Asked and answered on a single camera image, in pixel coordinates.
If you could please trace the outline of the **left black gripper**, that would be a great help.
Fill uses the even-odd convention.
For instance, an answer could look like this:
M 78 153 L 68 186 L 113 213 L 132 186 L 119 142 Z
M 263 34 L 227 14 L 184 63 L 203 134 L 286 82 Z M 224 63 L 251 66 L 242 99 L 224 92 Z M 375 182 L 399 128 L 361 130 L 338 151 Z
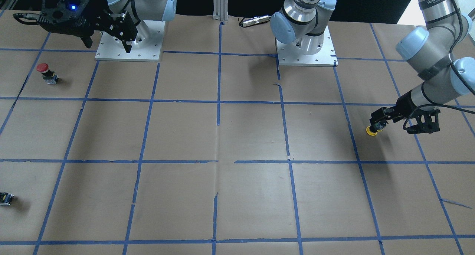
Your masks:
M 370 126 L 381 127 L 381 122 L 388 123 L 392 120 L 396 123 L 403 119 L 403 116 L 394 109 L 394 107 L 381 107 L 370 115 Z

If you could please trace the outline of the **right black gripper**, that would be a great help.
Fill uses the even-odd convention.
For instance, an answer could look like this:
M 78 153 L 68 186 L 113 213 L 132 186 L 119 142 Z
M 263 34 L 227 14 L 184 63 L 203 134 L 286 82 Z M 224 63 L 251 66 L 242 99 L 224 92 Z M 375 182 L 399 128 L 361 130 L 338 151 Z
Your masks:
M 107 0 L 42 0 L 37 23 L 48 32 L 79 37 L 87 49 L 99 26 L 130 53 L 138 34 L 136 25 L 128 12 L 110 13 Z

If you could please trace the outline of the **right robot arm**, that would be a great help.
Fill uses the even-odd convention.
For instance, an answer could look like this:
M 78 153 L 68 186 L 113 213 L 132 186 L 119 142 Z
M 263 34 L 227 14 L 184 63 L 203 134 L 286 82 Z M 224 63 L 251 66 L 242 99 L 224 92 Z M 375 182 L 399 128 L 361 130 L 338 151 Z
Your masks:
M 35 21 L 48 32 L 80 38 L 86 48 L 92 46 L 94 32 L 105 32 L 129 53 L 139 24 L 173 20 L 176 5 L 176 0 L 42 0 Z

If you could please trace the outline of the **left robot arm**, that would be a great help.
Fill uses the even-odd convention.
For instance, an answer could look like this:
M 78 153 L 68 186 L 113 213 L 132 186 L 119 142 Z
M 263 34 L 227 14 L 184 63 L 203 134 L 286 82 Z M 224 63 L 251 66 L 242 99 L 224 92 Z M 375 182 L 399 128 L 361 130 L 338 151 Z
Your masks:
M 301 54 L 319 52 L 324 30 L 335 10 L 336 0 L 285 0 L 270 18 L 276 40 L 293 44 Z M 405 120 L 409 134 L 440 130 L 441 107 L 468 93 L 474 93 L 474 58 L 456 59 L 455 46 L 472 27 L 474 16 L 461 13 L 457 0 L 419 0 L 426 27 L 417 27 L 395 47 L 399 55 L 423 80 L 400 96 L 394 106 L 373 112 L 368 135 L 382 131 L 389 120 Z

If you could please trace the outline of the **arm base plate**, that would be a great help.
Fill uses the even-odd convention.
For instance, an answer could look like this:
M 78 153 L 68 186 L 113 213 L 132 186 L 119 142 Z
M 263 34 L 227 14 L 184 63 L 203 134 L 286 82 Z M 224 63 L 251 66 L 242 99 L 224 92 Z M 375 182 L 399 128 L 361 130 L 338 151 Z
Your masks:
M 282 66 L 336 67 L 339 64 L 328 26 L 322 35 L 304 35 L 289 44 L 276 39 L 275 45 Z
M 95 59 L 99 61 L 159 62 L 166 25 L 167 22 L 164 21 L 142 20 L 136 27 L 138 34 L 135 41 L 127 42 L 132 46 L 129 53 L 124 50 L 117 38 L 104 32 Z

